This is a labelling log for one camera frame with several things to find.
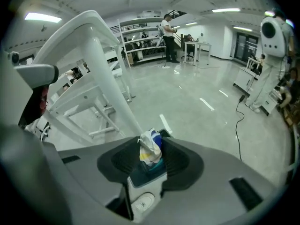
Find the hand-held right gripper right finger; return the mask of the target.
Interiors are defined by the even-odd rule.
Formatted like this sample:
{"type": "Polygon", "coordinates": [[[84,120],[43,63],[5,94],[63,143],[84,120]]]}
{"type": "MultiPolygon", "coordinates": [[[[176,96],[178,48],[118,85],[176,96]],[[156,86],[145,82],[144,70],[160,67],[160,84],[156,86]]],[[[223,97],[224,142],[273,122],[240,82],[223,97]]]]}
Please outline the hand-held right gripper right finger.
{"type": "Polygon", "coordinates": [[[167,180],[147,225],[254,225],[276,188],[235,156],[163,138],[167,180]]]}

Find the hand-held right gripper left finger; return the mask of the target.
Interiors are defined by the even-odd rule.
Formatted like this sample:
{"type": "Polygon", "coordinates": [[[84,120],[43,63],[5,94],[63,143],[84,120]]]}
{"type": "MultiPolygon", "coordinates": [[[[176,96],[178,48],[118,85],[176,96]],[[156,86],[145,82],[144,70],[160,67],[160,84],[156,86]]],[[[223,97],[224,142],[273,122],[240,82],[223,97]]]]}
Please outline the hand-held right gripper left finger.
{"type": "Polygon", "coordinates": [[[139,157],[137,137],[80,149],[43,147],[63,194],[71,225],[131,225],[133,213],[125,184],[139,157]]]}

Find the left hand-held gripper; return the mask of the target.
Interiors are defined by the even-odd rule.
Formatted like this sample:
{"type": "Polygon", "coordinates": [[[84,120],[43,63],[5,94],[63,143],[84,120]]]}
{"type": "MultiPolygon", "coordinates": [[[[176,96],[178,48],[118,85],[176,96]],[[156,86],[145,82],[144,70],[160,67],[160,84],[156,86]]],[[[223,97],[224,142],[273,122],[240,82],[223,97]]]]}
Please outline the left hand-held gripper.
{"type": "Polygon", "coordinates": [[[14,67],[8,54],[1,52],[1,125],[24,128],[39,119],[46,111],[49,86],[58,77],[54,65],[14,67]]]}

